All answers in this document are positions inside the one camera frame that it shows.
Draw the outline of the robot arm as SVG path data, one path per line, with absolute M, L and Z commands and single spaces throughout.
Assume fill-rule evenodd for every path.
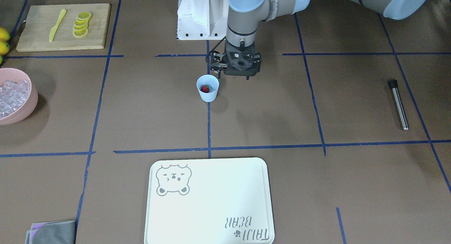
M 229 0 L 224 53 L 211 50 L 206 63 L 213 72 L 226 75 L 255 76 L 261 67 L 261 54 L 255 49 L 260 22 L 295 14 L 311 0 Z M 350 0 L 386 18 L 402 20 L 417 11 L 426 0 Z

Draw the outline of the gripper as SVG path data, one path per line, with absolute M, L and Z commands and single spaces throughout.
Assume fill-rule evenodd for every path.
M 260 72 L 261 54 L 256 52 L 255 43 L 244 47 L 242 50 L 226 43 L 224 54 L 209 52 L 206 56 L 206 63 L 210 67 L 209 70 L 217 74 L 218 79 L 221 78 L 221 72 L 224 71 L 226 75 L 244 76 L 248 80 Z

